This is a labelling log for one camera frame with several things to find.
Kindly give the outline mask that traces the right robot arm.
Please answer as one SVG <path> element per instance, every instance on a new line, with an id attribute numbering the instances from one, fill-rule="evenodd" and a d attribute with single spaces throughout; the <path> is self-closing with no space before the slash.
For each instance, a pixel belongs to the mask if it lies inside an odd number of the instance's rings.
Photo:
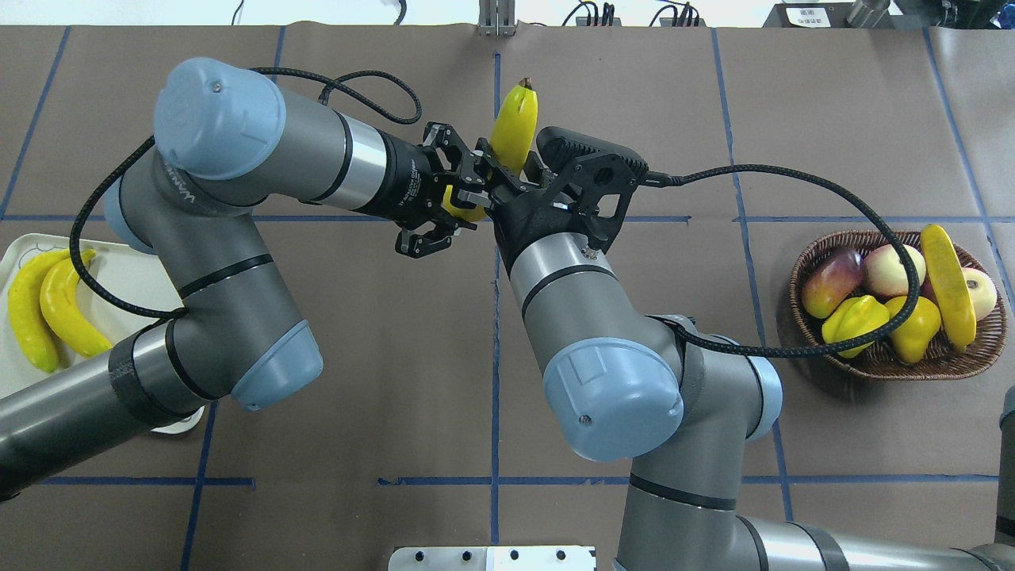
<path id="1" fill-rule="evenodd" d="M 652 172 L 629 148 L 559 128 L 538 137 L 525 180 L 492 145 L 475 156 L 494 235 L 548 405 L 570 448 L 594 462 L 631 458 L 616 570 L 1011 570 L 1013 521 L 969 550 L 929 549 L 769 523 L 737 512 L 745 444 L 782 412 L 771 358 L 838 353 L 883 328 L 829 346 L 739 346 L 700 336 L 684 316 L 632 308 L 606 252 L 638 186 L 667 187 L 761 172 L 826 188 L 851 202 L 895 248 L 902 243 L 845 188 L 786 167 L 733 165 L 689 176 Z"/>

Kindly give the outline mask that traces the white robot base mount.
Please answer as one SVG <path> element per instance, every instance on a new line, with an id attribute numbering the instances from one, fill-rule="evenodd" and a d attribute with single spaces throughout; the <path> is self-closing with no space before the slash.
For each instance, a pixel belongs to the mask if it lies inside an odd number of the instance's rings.
<path id="1" fill-rule="evenodd" d="M 396 549 L 389 570 L 596 570 L 590 546 L 409 546 Z"/>

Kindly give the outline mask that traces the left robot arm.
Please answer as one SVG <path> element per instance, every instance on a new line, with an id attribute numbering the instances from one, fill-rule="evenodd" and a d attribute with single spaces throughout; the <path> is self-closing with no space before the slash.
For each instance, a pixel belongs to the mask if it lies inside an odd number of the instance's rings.
<path id="1" fill-rule="evenodd" d="M 399 225 L 395 249 L 446 249 L 472 223 L 442 205 L 478 193 L 450 125 L 410 144 L 327 105 L 339 79 L 192 58 L 168 75 L 152 138 L 101 182 L 106 220 L 159 258 L 182 306 L 69 369 L 2 399 L 2 499 L 233 397 L 258 411 L 320 375 L 314 335 L 251 211 L 273 194 Z"/>

